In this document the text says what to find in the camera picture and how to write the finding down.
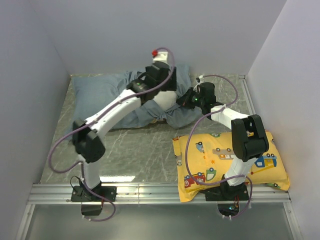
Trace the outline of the yellow cartoon car pillow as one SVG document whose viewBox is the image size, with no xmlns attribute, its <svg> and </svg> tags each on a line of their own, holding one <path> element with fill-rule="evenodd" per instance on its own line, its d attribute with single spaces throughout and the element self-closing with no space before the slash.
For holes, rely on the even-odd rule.
<svg viewBox="0 0 320 240">
<path fill-rule="evenodd" d="M 290 188 L 289 176 L 272 134 L 267 131 L 266 136 L 269 149 L 255 161 L 248 177 L 254 184 L 287 191 Z M 187 140 L 186 135 L 172 140 L 182 203 L 191 201 L 199 191 L 208 189 L 210 183 L 220 181 L 235 157 L 230 132 L 194 134 L 189 144 Z"/>
</svg>

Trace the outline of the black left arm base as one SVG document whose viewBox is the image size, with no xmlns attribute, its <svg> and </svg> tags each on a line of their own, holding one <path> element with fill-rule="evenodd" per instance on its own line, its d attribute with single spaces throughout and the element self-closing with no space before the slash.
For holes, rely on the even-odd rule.
<svg viewBox="0 0 320 240">
<path fill-rule="evenodd" d="M 114 202 L 116 200 L 117 187 L 97 186 L 92 189 L 92 192 L 95 194 L 90 193 L 84 185 L 74 186 L 72 190 L 70 201 L 72 203 L 81 203 L 81 214 L 85 217 L 96 217 L 102 213 L 105 200 L 97 195 Z"/>
</svg>

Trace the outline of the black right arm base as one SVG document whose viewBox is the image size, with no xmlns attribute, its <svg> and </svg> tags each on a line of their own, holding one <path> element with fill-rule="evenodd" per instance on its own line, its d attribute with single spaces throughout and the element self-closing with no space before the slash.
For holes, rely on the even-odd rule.
<svg viewBox="0 0 320 240">
<path fill-rule="evenodd" d="M 229 186 L 221 183 L 220 186 L 200 191 L 207 202 L 217 202 L 217 208 L 223 218 L 234 219 L 248 209 L 252 193 L 242 183 L 237 186 Z"/>
</svg>

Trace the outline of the white pillow insert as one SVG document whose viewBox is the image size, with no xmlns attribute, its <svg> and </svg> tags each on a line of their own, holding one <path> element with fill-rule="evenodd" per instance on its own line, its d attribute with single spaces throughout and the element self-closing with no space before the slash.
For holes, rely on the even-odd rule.
<svg viewBox="0 0 320 240">
<path fill-rule="evenodd" d="M 153 100 L 163 111 L 167 111 L 176 104 L 177 94 L 175 91 L 160 91 Z"/>
</svg>

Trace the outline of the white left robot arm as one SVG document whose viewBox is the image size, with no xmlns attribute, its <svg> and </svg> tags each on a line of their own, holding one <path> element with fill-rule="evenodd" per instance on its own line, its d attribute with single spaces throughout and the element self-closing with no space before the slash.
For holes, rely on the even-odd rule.
<svg viewBox="0 0 320 240">
<path fill-rule="evenodd" d="M 111 103 L 86 120 L 73 122 L 72 144 L 82 164 L 83 195 L 96 201 L 101 195 L 98 161 L 106 152 L 104 136 L 125 116 L 161 91 L 177 89 L 177 68 L 155 61 L 138 73 Z"/>
</svg>

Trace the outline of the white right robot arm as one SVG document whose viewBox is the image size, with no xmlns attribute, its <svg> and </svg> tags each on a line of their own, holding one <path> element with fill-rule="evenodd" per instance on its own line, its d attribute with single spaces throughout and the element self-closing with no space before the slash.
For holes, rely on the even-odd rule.
<svg viewBox="0 0 320 240">
<path fill-rule="evenodd" d="M 190 87 L 176 100 L 181 107 L 201 109 L 204 117 L 231 129 L 232 150 L 235 154 L 231 166 L 218 182 L 221 196 L 233 199 L 245 186 L 245 179 L 255 161 L 269 150 L 269 142 L 259 115 L 246 115 L 218 102 L 215 85 L 203 82 Z"/>
</svg>

